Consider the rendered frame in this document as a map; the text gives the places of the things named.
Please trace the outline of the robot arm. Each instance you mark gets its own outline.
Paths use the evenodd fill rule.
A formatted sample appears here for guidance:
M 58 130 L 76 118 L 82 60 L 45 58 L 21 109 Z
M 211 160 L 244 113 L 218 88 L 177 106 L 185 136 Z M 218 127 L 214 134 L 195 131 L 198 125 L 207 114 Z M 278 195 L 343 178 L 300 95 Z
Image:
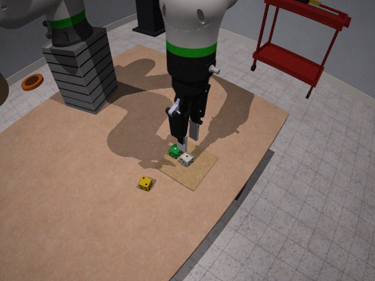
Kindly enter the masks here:
M 166 33 L 167 71 L 175 79 L 203 81 L 219 74 L 217 38 L 223 16 L 238 0 L 159 0 Z M 83 0 L 0 0 L 0 27 L 17 29 L 46 16 L 55 47 L 81 43 L 93 34 Z M 52 38 L 53 30 L 53 38 Z

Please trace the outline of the green die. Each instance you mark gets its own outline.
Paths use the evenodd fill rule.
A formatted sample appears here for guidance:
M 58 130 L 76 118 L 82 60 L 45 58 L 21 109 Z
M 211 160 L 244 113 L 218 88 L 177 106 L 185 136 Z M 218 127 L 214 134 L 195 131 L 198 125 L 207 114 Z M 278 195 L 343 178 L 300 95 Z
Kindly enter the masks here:
M 172 156 L 173 158 L 177 159 L 181 154 L 182 154 L 182 151 L 177 148 L 177 144 L 174 143 L 169 148 L 169 155 Z

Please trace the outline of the yellow die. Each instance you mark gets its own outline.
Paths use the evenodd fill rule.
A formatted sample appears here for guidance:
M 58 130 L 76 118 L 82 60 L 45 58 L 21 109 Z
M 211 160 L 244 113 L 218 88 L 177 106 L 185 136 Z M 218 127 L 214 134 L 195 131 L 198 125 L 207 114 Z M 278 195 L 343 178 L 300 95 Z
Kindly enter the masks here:
M 152 179 L 150 179 L 149 177 L 142 176 L 138 184 L 139 184 L 140 189 L 143 189 L 145 191 L 150 191 L 153 185 L 153 182 L 152 182 Z

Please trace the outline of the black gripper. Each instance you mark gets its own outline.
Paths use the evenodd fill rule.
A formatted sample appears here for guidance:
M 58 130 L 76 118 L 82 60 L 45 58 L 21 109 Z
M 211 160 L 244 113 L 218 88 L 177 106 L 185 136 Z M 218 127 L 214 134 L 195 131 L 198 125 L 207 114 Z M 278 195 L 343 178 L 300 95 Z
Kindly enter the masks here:
M 185 82 L 172 77 L 175 103 L 172 108 L 167 107 L 165 112 L 169 118 L 171 135 L 177 139 L 177 148 L 185 153 L 188 144 L 188 123 L 189 137 L 197 141 L 199 125 L 203 123 L 200 119 L 205 115 L 210 86 L 209 78 L 198 82 Z

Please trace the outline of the tan flat mat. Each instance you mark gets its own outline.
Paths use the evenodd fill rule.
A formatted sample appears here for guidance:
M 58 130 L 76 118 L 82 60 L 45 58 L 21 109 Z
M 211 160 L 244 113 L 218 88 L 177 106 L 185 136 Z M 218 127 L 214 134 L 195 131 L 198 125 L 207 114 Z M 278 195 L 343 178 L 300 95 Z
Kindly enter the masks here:
M 194 191 L 218 157 L 189 141 L 187 141 L 187 151 L 194 156 L 190 166 L 186 167 L 180 162 L 180 157 L 184 154 L 182 151 L 177 159 L 170 156 L 168 152 L 155 168 Z

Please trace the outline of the grey die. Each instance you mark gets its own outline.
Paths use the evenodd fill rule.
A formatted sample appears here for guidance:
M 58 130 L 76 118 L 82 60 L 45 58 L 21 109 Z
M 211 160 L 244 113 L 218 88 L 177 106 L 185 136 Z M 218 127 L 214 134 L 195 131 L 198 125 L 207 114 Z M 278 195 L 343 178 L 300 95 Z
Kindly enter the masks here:
M 188 151 L 180 157 L 180 162 L 186 167 L 190 166 L 193 163 L 193 160 L 194 156 L 190 154 Z

